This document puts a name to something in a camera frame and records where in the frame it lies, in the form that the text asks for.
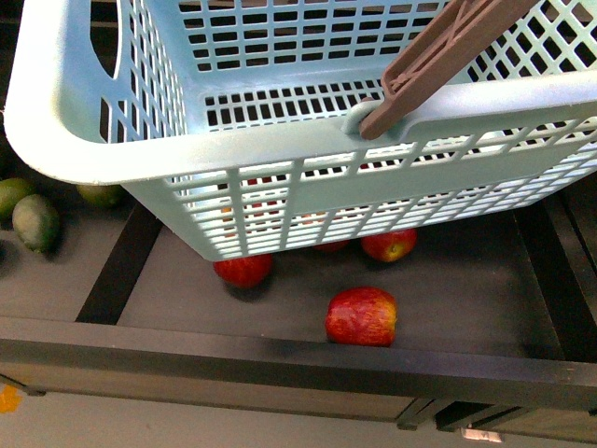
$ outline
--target basket grid hole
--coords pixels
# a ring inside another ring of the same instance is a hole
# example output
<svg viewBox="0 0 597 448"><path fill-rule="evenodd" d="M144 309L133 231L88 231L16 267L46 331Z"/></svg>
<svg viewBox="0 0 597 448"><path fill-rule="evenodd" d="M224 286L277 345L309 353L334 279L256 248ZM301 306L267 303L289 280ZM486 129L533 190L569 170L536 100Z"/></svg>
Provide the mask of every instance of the basket grid hole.
<svg viewBox="0 0 597 448"><path fill-rule="evenodd" d="M339 163L350 162L354 158L353 152L334 154L331 156L310 157L305 159L303 166L305 168L327 168L337 166Z"/></svg>
<svg viewBox="0 0 597 448"><path fill-rule="evenodd" d="M460 197L461 195L463 195L462 197L465 197L466 195L470 195L471 193L474 193L474 194L481 193L483 191L486 191L488 188L489 187L485 185L485 186L473 187L470 189L463 189L456 196Z"/></svg>
<svg viewBox="0 0 597 448"><path fill-rule="evenodd" d="M547 138L529 138L526 140L520 140L519 143L510 150L516 151L522 149L536 149L538 147L544 146L547 141Z"/></svg>
<svg viewBox="0 0 597 448"><path fill-rule="evenodd" d="M382 203L377 207L377 210L375 213L396 215L396 214L402 212L405 209L405 207L407 205L409 205L410 203L411 203L411 200Z"/></svg>
<svg viewBox="0 0 597 448"><path fill-rule="evenodd" d="M225 238L232 238L236 236L236 232L238 231L236 226L231 225L233 224L232 222L228 222L227 227L215 227L212 224L213 222L202 223L200 228L205 232L205 236L211 238L219 237L218 239L221 241L223 241Z"/></svg>
<svg viewBox="0 0 597 448"><path fill-rule="evenodd" d="M263 185L263 184L276 184L276 183L287 183L290 180L291 174L275 174L275 175L265 175L265 176L256 176L251 177L249 179L242 180L240 182L241 189L246 188L254 188L255 185Z"/></svg>
<svg viewBox="0 0 597 448"><path fill-rule="evenodd" d="M244 215L245 227L251 229L272 228L284 222L284 211L282 213L259 213Z"/></svg>
<svg viewBox="0 0 597 448"><path fill-rule="evenodd" d="M451 199L451 203L453 202L471 202L474 199L478 199L479 195L478 194L459 194L457 195L455 198Z"/></svg>
<svg viewBox="0 0 597 448"><path fill-rule="evenodd" d="M252 222L250 224L246 224L244 226L244 230L246 231L247 235L253 235L253 238L255 238L255 236L260 237L260 240L262 240L263 236L271 237L272 235L276 235L277 237L280 235L282 230L280 224L281 222L282 221L278 221L277 225L274 222L268 221Z"/></svg>
<svg viewBox="0 0 597 448"><path fill-rule="evenodd" d="M331 177L344 175L348 170L347 165L330 166L314 170L303 171L300 175L301 180L315 180L320 177Z"/></svg>
<svg viewBox="0 0 597 448"><path fill-rule="evenodd" d="M91 1L90 20L107 26L90 26L91 48L105 73L114 78L118 56L118 7L116 3Z"/></svg>
<svg viewBox="0 0 597 448"><path fill-rule="evenodd" d="M589 119L586 119L580 124L579 129L597 129L597 117L590 117Z"/></svg>
<svg viewBox="0 0 597 448"><path fill-rule="evenodd" d="M437 208L440 204L440 201L424 201L420 200L415 205L413 205L413 209L429 209L429 208Z"/></svg>
<svg viewBox="0 0 597 448"><path fill-rule="evenodd" d="M198 59L198 70L205 72L241 66L259 67L271 63L396 54L408 44L408 41L404 40L404 34L398 37L399 33L397 34L395 30L408 27L413 31L409 39L414 38L447 2L422 3L417 11L406 19L394 19L392 16L399 17L399 14L406 14L404 11L411 10L410 5L355 8L337 6L330 1L322 3L327 5L297 11L287 9L288 3L276 5L274 2L274 8L264 11L243 11L241 14L230 11L233 7L212 8L211 4L209 14L198 7L187 5L187 2L179 4L179 8L183 25L188 31L191 51ZM212 29L227 31L206 34L203 30L206 22L209 22ZM268 29L267 25L273 26L273 29ZM342 35L339 38L329 38L326 33L330 32L333 35ZM301 51L298 54L289 52L297 48L297 39L302 44ZM226 51L226 44L230 42L239 42L241 47L229 53ZM203 46L206 51L197 53L196 46ZM245 59L239 58L238 54L256 54L256 57Z"/></svg>
<svg viewBox="0 0 597 448"><path fill-rule="evenodd" d="M334 219L363 217L370 209L370 205L342 208L336 212Z"/></svg>
<svg viewBox="0 0 597 448"><path fill-rule="evenodd" d="M288 189L266 189L262 191L255 191L251 193L244 193L242 195L243 203L269 203L279 198L285 198L288 193Z"/></svg>
<svg viewBox="0 0 597 448"><path fill-rule="evenodd" d="M570 141L570 140L586 140L587 137L591 136L593 132L591 131L583 131L577 133L569 133L567 134L563 140Z"/></svg>
<svg viewBox="0 0 597 448"><path fill-rule="evenodd" d="M207 124L216 131L222 126L240 127L247 122L261 125L334 117L366 97L382 98L379 80L221 94L208 96L204 102Z"/></svg>
<svg viewBox="0 0 597 448"><path fill-rule="evenodd" d="M102 98L100 102L100 136L108 143L110 139L110 104Z"/></svg>
<svg viewBox="0 0 597 448"><path fill-rule="evenodd" d="M500 146L493 146L493 147L473 147L466 152L466 156L475 156L478 154L493 154L499 152L502 147Z"/></svg>
<svg viewBox="0 0 597 448"><path fill-rule="evenodd" d="M553 7L550 2L542 5L524 27L512 27L489 46L469 66L467 73L472 81L494 80L506 77L530 77L546 73L570 72L591 68L597 62L595 52L588 42L579 42L585 35L584 28L591 26L593 16L579 3L571 6ZM553 35L547 28L555 27ZM590 30L593 41L597 40L597 26ZM505 48L505 58L491 63L498 48Z"/></svg>
<svg viewBox="0 0 597 448"><path fill-rule="evenodd" d="M230 207L232 207L232 198L229 194L226 194L225 190L223 191L223 194L217 194L216 196L214 196L209 189L205 191L204 194L201 194L201 189L199 191L195 189L180 189L176 190L174 193L184 202L187 208L193 210L200 207L209 212L217 211L218 213L228 213ZM192 197L191 201L186 199L189 196Z"/></svg>
<svg viewBox="0 0 597 448"><path fill-rule="evenodd" d="M369 161L361 163L358 168L358 173L371 172L375 170L390 170L399 168L404 159L383 159L380 161Z"/></svg>
<svg viewBox="0 0 597 448"><path fill-rule="evenodd" d="M410 154L414 149L414 144L407 143L407 144L400 144L393 147L380 147L369 149L365 156L365 161L368 160L377 160L379 158L383 159L393 159L396 156L403 156Z"/></svg>
<svg viewBox="0 0 597 448"><path fill-rule="evenodd" d="M545 136L552 136L556 133L561 133L566 129L571 129L576 124L576 120L569 119L565 121L555 121L552 123L544 123L539 124L534 129L532 129L529 133L529 137L545 137Z"/></svg>
<svg viewBox="0 0 597 448"><path fill-rule="evenodd" d="M419 200L419 203L441 203L450 197L451 197L451 193L449 193L449 192L428 194L426 196L423 196Z"/></svg>
<svg viewBox="0 0 597 448"><path fill-rule="evenodd" d="M124 124L119 119L117 122L117 135L116 135L116 142L123 143L126 141L126 130Z"/></svg>
<svg viewBox="0 0 597 448"><path fill-rule="evenodd" d="M458 149L465 147L472 135L458 135L454 137L438 138L426 142L423 152L438 152L441 149Z"/></svg>
<svg viewBox="0 0 597 448"><path fill-rule="evenodd" d="M420 164L427 164L427 163L437 163L437 162L450 161L450 159L452 159L455 154L456 154L455 151L438 152L438 153L434 153L434 154L424 154L422 156L417 157L412 162L411 166L420 165Z"/></svg>
<svg viewBox="0 0 597 448"><path fill-rule="evenodd" d="M322 225L326 222L328 212L309 213L304 215L295 215L291 219L290 227Z"/></svg>
<svg viewBox="0 0 597 448"><path fill-rule="evenodd" d="M131 90L143 109L133 128L143 139L180 134L186 127L182 89L151 15L142 12L130 15L136 32L131 42Z"/></svg>
<svg viewBox="0 0 597 448"><path fill-rule="evenodd" d="M393 209L381 209L378 208L373 212L374 217L378 217L379 219L388 219L396 217L404 208L393 208Z"/></svg>
<svg viewBox="0 0 597 448"><path fill-rule="evenodd" d="M287 191L282 191L275 197L263 197L263 196L246 196L243 195L243 210L245 212L255 213L256 216L262 216L264 212L268 214L276 215L282 210L286 204Z"/></svg>

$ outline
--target brown plastic handle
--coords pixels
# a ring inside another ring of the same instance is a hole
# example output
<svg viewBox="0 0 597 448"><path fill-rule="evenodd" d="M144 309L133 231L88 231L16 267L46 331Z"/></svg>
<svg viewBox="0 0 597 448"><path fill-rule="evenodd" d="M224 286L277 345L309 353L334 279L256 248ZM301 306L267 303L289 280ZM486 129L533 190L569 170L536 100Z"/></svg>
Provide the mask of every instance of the brown plastic handle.
<svg viewBox="0 0 597 448"><path fill-rule="evenodd" d="M377 138L466 67L537 0L451 0L384 70L383 103L361 121Z"/></svg>

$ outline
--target metal bar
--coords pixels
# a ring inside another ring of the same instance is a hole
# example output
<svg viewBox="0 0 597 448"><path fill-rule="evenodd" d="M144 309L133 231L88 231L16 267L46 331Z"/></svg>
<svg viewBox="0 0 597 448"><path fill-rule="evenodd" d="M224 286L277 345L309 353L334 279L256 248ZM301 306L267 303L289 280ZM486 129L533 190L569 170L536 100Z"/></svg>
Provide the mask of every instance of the metal bar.
<svg viewBox="0 0 597 448"><path fill-rule="evenodd" d="M566 213L597 275L597 174L578 180L561 192Z"/></svg>
<svg viewBox="0 0 597 448"><path fill-rule="evenodd" d="M452 403L450 399L417 399L398 416L396 425L398 429L415 430L420 424L433 418Z"/></svg>
<svg viewBox="0 0 597 448"><path fill-rule="evenodd" d="M588 411L597 365L0 317L0 360Z"/></svg>
<svg viewBox="0 0 597 448"><path fill-rule="evenodd" d="M436 415L437 429L453 432L461 427L469 427L478 420L508 411L510 408L502 405L456 402Z"/></svg>
<svg viewBox="0 0 597 448"><path fill-rule="evenodd" d="M597 325L543 202L514 212L566 360L597 362Z"/></svg>
<svg viewBox="0 0 597 448"><path fill-rule="evenodd" d="M161 227L141 204L132 209L76 322L117 324Z"/></svg>
<svg viewBox="0 0 597 448"><path fill-rule="evenodd" d="M512 408L491 417L487 417L472 424L474 429L493 430L495 427L530 413L532 408Z"/></svg>

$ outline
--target floor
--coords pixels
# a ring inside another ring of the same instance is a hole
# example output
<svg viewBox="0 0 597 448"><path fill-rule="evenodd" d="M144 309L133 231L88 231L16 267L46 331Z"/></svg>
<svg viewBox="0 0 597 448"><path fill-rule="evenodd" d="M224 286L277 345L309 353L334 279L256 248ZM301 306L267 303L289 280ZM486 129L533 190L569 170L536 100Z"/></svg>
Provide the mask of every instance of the floor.
<svg viewBox="0 0 597 448"><path fill-rule="evenodd" d="M504 436L504 448L585 448L586 444ZM0 414L2 448L482 448L459 434L393 424L67 394L24 397Z"/></svg>

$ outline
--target light blue plastic basket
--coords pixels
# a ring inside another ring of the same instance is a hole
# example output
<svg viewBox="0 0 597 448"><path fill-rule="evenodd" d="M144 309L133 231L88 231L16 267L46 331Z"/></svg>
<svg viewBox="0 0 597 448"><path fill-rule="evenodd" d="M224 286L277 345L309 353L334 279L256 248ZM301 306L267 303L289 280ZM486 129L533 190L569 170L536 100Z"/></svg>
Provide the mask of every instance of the light blue plastic basket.
<svg viewBox="0 0 597 448"><path fill-rule="evenodd" d="M7 135L46 175L123 184L211 260L507 210L595 171L594 1L539 2L360 138L383 69L446 3L118 0L110 77L89 1L26 0Z"/></svg>

